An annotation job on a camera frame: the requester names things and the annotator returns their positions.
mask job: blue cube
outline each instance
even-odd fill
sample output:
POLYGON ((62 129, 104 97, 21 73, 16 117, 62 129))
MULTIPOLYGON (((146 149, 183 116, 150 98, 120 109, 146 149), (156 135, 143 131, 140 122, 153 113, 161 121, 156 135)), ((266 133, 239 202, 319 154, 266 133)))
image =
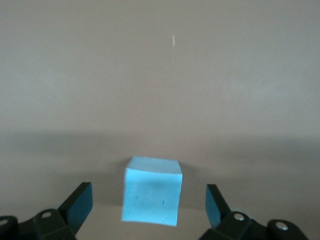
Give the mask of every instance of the blue cube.
POLYGON ((134 156, 125 170, 122 221, 177 226, 181 185, 178 161, 134 156))

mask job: cube front face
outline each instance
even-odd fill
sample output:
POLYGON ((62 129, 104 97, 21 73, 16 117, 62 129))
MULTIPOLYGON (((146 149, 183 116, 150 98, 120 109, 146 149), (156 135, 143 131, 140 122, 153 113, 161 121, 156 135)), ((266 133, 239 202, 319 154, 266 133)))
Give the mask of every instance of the cube front face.
MULTIPOLYGON (((156 165, 159 166, 162 159, 150 158, 147 169, 152 170, 153 160, 156 160, 156 165)), ((139 159, 134 157, 132 161, 136 161, 135 168, 127 168, 125 171, 122 221, 176 226, 182 184, 181 171, 179 174, 172 173, 172 169, 169 169, 169 173, 137 170, 137 164, 145 164, 146 158, 139 162, 139 159)), ((174 166, 179 167, 178 162, 175 162, 174 166)))

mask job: cube top face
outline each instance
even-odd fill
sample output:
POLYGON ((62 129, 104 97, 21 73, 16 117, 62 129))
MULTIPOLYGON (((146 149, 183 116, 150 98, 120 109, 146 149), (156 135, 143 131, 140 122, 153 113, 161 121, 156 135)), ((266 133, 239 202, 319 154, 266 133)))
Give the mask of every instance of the cube top face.
POLYGON ((159 174, 180 174, 182 175, 177 160, 167 160, 160 158, 151 158, 145 156, 134 156, 127 166, 127 169, 133 169, 144 172, 159 174))
POLYGON ((125 170, 122 221, 176 226, 182 178, 176 160, 133 157, 125 170))

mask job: gray wall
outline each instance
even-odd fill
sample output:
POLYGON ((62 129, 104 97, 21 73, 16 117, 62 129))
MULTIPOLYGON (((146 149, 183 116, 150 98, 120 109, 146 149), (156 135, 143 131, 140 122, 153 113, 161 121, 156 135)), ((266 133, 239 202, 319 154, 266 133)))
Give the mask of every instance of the gray wall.
POLYGON ((91 181, 80 240, 195 239, 215 183, 319 239, 319 26, 318 0, 1 1, 0 215, 91 181), (177 228, 120 222, 133 155, 180 161, 177 228))

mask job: screw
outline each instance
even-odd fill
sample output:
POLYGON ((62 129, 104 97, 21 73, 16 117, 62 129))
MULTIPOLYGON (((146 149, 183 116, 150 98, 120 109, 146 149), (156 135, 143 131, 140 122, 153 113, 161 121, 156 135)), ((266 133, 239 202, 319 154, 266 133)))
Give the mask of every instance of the screw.
POLYGON ((3 219, 0 221, 0 226, 6 225, 8 223, 8 219, 3 219))
POLYGON ((238 221, 243 221, 243 220, 245 220, 245 217, 244 217, 242 214, 240 214, 240 213, 236 213, 236 214, 234 214, 233 216, 234 216, 234 218, 237 219, 238 221))
POLYGON ((49 211, 47 211, 47 212, 45 212, 44 214, 41 215, 41 217, 42 217, 43 219, 48 218, 48 217, 50 217, 50 216, 51 216, 51 212, 49 212, 49 211))
POLYGON ((284 224, 282 221, 277 221, 275 223, 276 227, 280 230, 286 231, 288 230, 288 226, 286 224, 284 224))

